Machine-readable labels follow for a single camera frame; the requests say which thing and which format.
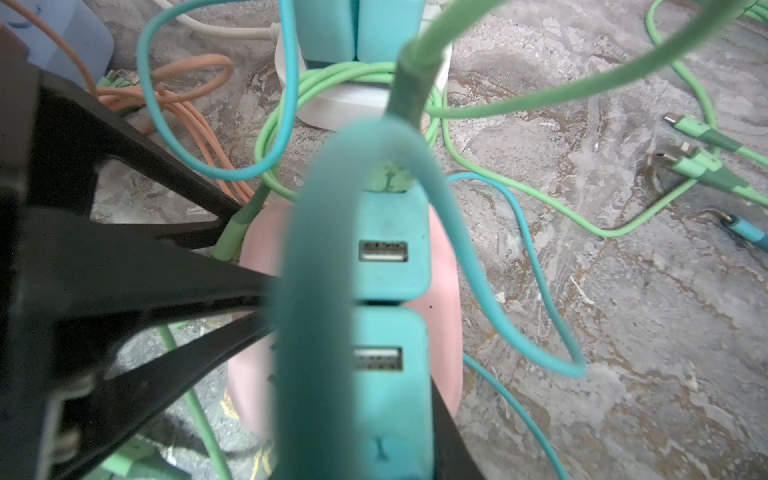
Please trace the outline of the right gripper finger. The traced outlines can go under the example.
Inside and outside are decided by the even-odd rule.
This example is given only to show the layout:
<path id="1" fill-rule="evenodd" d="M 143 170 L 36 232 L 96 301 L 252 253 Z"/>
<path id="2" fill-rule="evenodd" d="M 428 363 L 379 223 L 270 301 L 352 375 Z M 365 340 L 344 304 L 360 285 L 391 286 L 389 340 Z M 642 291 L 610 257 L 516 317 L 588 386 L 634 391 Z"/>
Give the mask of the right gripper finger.
<path id="1" fill-rule="evenodd" d="M 100 224 L 120 162 L 207 222 Z M 78 479 L 272 331 L 270 277 L 200 254 L 237 204 L 75 83 L 1 56 L 1 475 Z"/>

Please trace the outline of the pink power strip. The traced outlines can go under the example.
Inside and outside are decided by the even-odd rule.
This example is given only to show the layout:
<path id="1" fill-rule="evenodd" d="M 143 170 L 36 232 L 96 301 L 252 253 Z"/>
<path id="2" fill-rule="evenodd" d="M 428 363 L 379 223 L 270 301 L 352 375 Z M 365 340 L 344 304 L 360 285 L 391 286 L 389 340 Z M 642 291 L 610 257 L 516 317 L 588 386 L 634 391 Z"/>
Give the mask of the pink power strip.
<path id="1" fill-rule="evenodd" d="M 274 275 L 281 259 L 282 237 L 291 205 L 279 201 L 266 206 L 249 226 L 239 265 Z M 430 372 L 451 416 L 459 409 L 463 391 L 463 333 L 457 260 L 445 229 L 429 209 L 431 285 L 424 295 L 405 304 L 426 321 Z M 276 336 L 269 334 L 227 362 L 227 393 L 223 406 L 228 416 L 261 439 L 271 439 L 273 428 L 270 376 Z"/>

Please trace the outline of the teal charger plug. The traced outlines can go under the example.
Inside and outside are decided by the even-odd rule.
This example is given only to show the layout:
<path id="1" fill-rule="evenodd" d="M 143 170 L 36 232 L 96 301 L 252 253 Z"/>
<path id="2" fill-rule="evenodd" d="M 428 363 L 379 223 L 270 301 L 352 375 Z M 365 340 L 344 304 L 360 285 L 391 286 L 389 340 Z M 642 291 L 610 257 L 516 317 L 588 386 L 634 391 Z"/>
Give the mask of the teal charger plug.
<path id="1" fill-rule="evenodd" d="M 406 307 L 431 281 L 422 188 L 363 192 L 356 229 L 355 419 L 366 479 L 431 479 L 435 453 L 428 329 Z"/>

